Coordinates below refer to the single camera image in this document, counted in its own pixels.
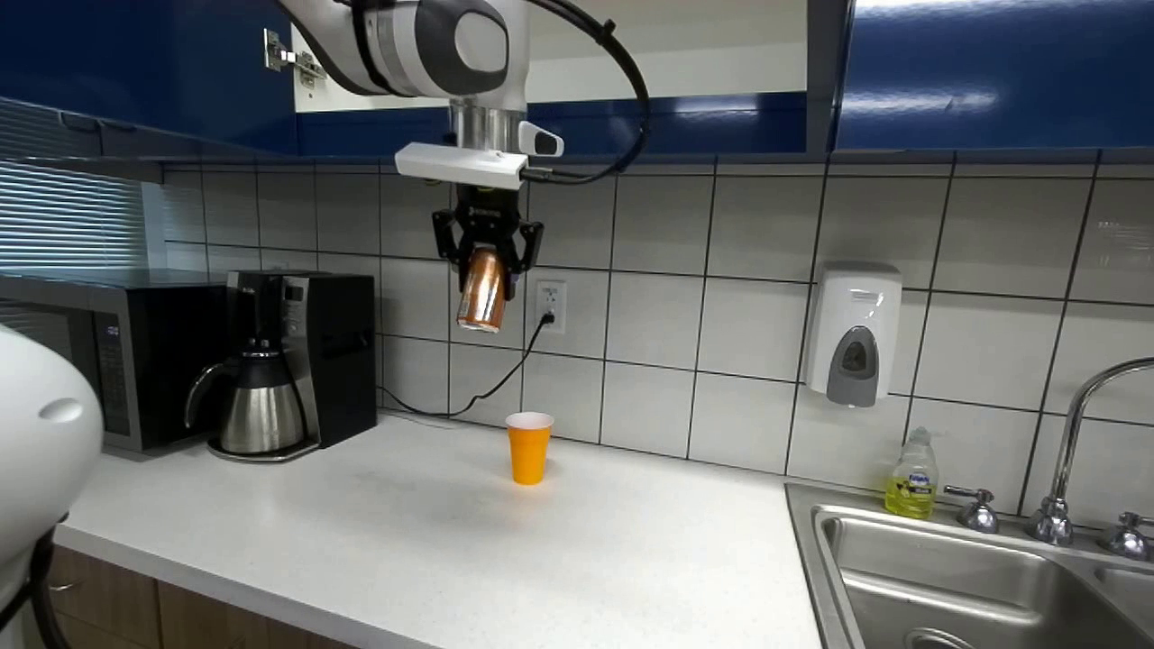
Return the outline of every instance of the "window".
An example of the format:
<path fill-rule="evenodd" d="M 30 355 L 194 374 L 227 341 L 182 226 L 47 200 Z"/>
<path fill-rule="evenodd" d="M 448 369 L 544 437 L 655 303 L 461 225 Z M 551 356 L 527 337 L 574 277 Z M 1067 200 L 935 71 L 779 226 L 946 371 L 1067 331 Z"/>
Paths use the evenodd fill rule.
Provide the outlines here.
<path fill-rule="evenodd" d="M 144 266 L 139 186 L 0 163 L 0 270 Z"/>

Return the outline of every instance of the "white countertop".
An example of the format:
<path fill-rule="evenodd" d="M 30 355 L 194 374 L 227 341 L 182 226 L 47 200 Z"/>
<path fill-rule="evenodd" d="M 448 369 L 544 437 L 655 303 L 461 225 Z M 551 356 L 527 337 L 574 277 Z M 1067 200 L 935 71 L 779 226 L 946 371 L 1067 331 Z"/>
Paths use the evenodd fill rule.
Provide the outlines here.
<path fill-rule="evenodd" d="M 817 646 L 779 480 L 383 415 L 292 464 L 102 458 L 57 546 L 351 643 Z"/>

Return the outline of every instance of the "microwave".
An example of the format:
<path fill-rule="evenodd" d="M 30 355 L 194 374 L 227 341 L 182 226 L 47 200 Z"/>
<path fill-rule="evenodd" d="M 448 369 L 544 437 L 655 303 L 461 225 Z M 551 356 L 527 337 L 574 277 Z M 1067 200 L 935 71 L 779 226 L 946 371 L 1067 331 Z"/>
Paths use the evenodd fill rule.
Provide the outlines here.
<path fill-rule="evenodd" d="M 104 452 L 133 458 L 203 434 L 182 399 L 227 356 L 223 313 L 223 280 L 203 273 L 0 273 L 0 324 L 69 356 L 102 399 Z"/>

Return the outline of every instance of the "sink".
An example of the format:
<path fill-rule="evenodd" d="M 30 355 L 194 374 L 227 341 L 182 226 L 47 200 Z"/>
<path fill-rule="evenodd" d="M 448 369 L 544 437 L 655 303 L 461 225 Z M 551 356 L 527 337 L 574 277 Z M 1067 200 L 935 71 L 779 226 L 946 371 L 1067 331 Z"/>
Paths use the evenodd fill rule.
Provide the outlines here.
<path fill-rule="evenodd" d="M 1154 649 L 1154 570 L 791 488 L 828 649 Z"/>

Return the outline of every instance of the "lower cabinet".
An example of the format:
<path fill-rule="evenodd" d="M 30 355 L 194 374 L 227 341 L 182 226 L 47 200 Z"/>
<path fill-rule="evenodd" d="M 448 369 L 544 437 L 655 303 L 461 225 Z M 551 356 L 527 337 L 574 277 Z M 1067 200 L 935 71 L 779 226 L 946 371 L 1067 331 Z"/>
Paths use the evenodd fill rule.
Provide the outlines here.
<path fill-rule="evenodd" d="M 72 649 L 340 649 L 340 643 L 57 549 L 49 603 Z M 25 646 L 43 643 L 25 616 Z"/>

